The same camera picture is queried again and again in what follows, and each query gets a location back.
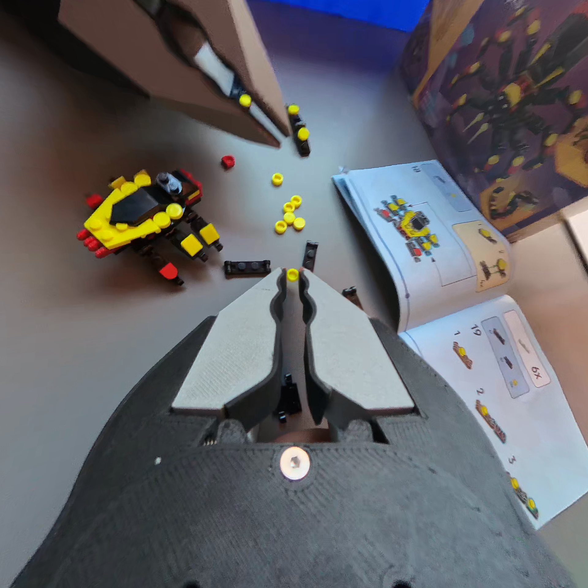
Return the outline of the white stand base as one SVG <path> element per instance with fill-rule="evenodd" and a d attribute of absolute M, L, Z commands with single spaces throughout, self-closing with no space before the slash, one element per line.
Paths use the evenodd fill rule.
<path fill-rule="evenodd" d="M 587 196 L 564 207 L 560 214 L 587 272 Z"/>

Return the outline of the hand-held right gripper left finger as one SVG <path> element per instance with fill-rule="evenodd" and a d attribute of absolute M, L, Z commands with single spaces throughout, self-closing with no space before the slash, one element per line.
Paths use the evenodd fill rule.
<path fill-rule="evenodd" d="M 281 396 L 286 272 L 275 269 L 215 317 L 171 409 L 251 430 Z"/>

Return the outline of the lego instruction booklet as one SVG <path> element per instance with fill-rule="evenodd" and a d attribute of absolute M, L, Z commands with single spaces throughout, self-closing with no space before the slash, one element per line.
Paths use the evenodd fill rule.
<path fill-rule="evenodd" d="M 587 444 L 507 295 L 508 241 L 437 160 L 332 181 L 393 279 L 401 338 L 467 404 L 540 529 L 587 493 Z"/>

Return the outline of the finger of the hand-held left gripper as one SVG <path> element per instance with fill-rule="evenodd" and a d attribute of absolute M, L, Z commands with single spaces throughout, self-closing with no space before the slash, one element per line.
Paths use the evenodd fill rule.
<path fill-rule="evenodd" d="M 183 1 L 61 1 L 58 22 L 150 98 L 240 138 L 280 148 L 230 99 L 233 74 Z"/>
<path fill-rule="evenodd" d="M 290 136 L 280 86 L 246 1 L 183 1 L 210 50 L 251 98 L 249 114 L 275 137 Z"/>

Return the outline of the blue plastic bin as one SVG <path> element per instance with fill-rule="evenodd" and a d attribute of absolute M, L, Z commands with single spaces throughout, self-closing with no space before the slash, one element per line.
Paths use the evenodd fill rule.
<path fill-rule="evenodd" d="M 430 1 L 265 1 L 412 32 Z"/>

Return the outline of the cluster of yellow round studs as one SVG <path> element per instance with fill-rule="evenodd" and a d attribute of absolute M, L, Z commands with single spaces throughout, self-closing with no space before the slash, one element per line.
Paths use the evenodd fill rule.
<path fill-rule="evenodd" d="M 299 215 L 299 209 L 302 206 L 303 199 L 301 195 L 295 194 L 282 205 L 282 217 L 274 224 L 274 232 L 277 235 L 283 235 L 289 228 L 296 232 L 305 229 L 306 220 Z"/>

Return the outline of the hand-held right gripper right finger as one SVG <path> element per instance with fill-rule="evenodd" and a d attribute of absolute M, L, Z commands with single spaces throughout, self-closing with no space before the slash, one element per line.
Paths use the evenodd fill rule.
<path fill-rule="evenodd" d="M 306 269 L 299 295 L 313 422 L 345 429 L 353 420 L 413 412 L 415 402 L 365 311 Z"/>

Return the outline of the purple lego set box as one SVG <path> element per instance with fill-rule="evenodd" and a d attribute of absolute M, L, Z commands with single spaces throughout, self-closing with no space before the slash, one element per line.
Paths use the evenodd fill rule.
<path fill-rule="evenodd" d="M 438 160 L 510 240 L 587 196 L 587 1 L 429 1 L 401 72 Z"/>

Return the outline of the yellow black red lego model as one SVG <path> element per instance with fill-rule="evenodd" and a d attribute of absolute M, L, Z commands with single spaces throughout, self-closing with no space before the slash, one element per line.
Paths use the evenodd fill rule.
<path fill-rule="evenodd" d="M 208 260 L 206 249 L 222 251 L 216 227 L 194 209 L 202 198 L 202 184 L 186 170 L 155 176 L 141 170 L 132 180 L 120 176 L 108 186 L 106 197 L 85 198 L 92 213 L 77 232 L 77 240 L 96 258 L 133 251 L 166 281 L 182 286 L 177 267 L 156 249 L 162 239 L 202 262 Z"/>

